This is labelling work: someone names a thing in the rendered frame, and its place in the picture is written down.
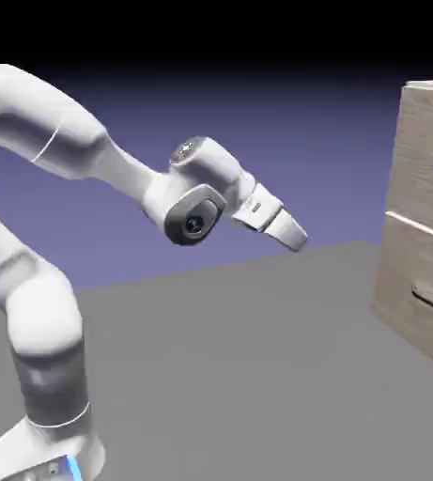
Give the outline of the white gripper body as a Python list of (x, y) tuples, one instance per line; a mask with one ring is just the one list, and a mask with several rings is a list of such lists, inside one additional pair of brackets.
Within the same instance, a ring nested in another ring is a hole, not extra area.
[(300, 251), (308, 239), (306, 231), (285, 209), (275, 215), (265, 233), (292, 252)]

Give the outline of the light wood drawer front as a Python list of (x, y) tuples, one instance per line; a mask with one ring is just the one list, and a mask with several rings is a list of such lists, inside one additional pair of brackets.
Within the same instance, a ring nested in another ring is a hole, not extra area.
[(386, 209), (433, 229), (433, 81), (402, 88)]
[(433, 229), (385, 213), (373, 309), (406, 341), (433, 360), (433, 307), (411, 293), (415, 282), (433, 287)]

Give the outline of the light wood cabinet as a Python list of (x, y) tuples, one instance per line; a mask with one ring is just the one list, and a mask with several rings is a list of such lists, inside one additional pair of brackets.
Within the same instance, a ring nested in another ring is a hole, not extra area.
[(433, 80), (401, 90), (373, 309), (433, 360)]

